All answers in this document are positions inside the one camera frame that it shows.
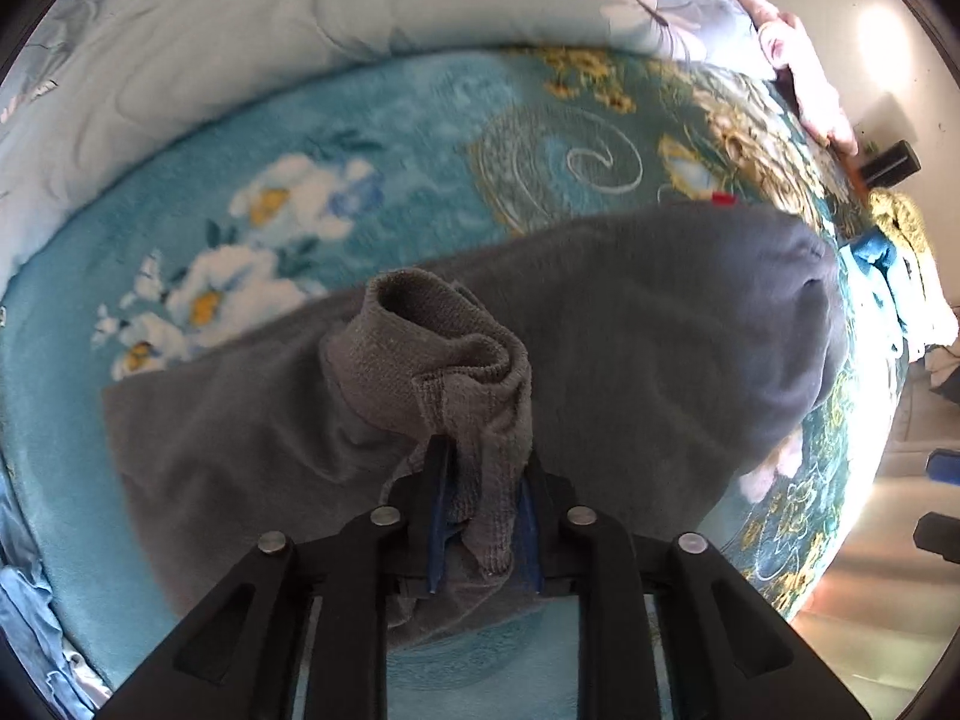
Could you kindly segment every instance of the red tag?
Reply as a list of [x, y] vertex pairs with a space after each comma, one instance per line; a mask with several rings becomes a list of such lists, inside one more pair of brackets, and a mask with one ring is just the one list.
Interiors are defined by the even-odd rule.
[[736, 205], [736, 197], [727, 194], [726, 191], [714, 191], [710, 196], [710, 202], [714, 205]]

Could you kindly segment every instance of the bed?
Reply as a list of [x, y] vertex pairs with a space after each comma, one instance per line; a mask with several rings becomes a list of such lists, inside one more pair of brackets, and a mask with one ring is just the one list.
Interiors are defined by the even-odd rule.
[[[22, 646], [64, 714], [91, 707], [61, 630], [118, 685], [176, 621], [109, 461], [112, 381], [573, 215], [718, 191], [837, 245], [863, 229], [736, 1], [544, 1], [64, 0], [41, 25], [59, 52], [0, 88], [0, 622], [41, 632]], [[904, 379], [844, 297], [850, 357], [800, 469], [755, 504], [731, 480], [702, 526], [788, 618], [864, 502]], [[575, 659], [542, 656], [563, 630], [558, 605], [396, 654], [391, 714], [454, 690], [478, 716], [572, 716], [549, 688]], [[541, 675], [526, 704], [489, 703], [523, 674]]]

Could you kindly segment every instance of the floor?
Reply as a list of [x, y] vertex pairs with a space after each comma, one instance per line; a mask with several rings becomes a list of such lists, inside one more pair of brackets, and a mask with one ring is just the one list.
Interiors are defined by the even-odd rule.
[[960, 88], [901, 0], [770, 0], [803, 19], [851, 122], [886, 148], [911, 143], [922, 169], [898, 186], [925, 215], [944, 294], [960, 304]]

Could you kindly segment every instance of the gray fabric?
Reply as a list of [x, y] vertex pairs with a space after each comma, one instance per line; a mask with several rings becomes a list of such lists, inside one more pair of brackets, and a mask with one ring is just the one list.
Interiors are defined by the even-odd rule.
[[[511, 565], [517, 484], [533, 447], [530, 364], [513, 333], [427, 271], [396, 271], [368, 285], [363, 308], [326, 346], [350, 408], [421, 448], [435, 434], [457, 443], [448, 520], [490, 574]], [[419, 462], [411, 464], [419, 470]]]
[[[826, 397], [846, 356], [832, 251], [770, 207], [690, 202], [574, 220], [428, 267], [465, 285], [526, 346], [546, 469], [648, 536], [697, 527], [731, 476]], [[328, 536], [376, 505], [424, 437], [419, 404], [416, 414], [397, 404], [412, 430], [402, 412], [365, 412], [382, 429], [350, 408], [377, 381], [357, 389], [344, 373], [363, 368], [358, 325], [337, 335], [362, 298], [350, 290], [309, 304], [104, 393], [131, 519], [179, 610], [260, 533]], [[330, 346], [361, 354], [340, 368], [343, 393]], [[431, 631], [416, 615], [411, 623], [412, 637]]]

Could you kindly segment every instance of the white flower pattern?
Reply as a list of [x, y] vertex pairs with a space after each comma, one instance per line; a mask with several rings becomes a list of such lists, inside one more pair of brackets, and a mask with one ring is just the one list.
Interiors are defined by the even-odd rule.
[[120, 330], [120, 319], [110, 315], [107, 306], [101, 303], [97, 308], [97, 323], [93, 328], [93, 335], [90, 337], [90, 346], [99, 348], [109, 341]]
[[193, 261], [166, 301], [191, 350], [219, 346], [304, 303], [303, 290], [277, 278], [277, 262], [273, 251], [241, 245], [205, 251]]
[[[191, 360], [322, 298], [328, 291], [310, 274], [307, 255], [319, 242], [347, 237], [354, 220], [381, 204], [382, 183], [364, 159], [318, 165], [304, 154], [280, 157], [233, 197], [229, 213], [240, 229], [208, 220], [208, 249], [169, 282], [161, 252], [147, 255], [119, 314], [106, 304], [97, 309], [91, 346], [122, 347], [110, 369], [119, 381]], [[142, 303], [150, 310], [138, 314]]]
[[382, 180], [363, 159], [321, 167], [305, 154], [289, 154], [239, 191], [229, 212], [248, 220], [250, 245], [277, 248], [310, 237], [339, 241], [357, 215], [381, 203]]
[[657, 0], [610, 1], [600, 12], [610, 23], [611, 35], [641, 33], [637, 47], [656, 56], [688, 62], [707, 57], [707, 47], [694, 34], [700, 29], [699, 23], [659, 7]]
[[157, 303], [163, 296], [163, 281], [160, 279], [160, 252], [154, 250], [140, 264], [140, 271], [133, 279], [133, 291], [120, 298], [120, 308], [128, 309], [138, 299]]
[[120, 381], [136, 373], [164, 370], [170, 362], [187, 358], [184, 333], [153, 312], [133, 318], [118, 334], [125, 351], [113, 361], [110, 373]]

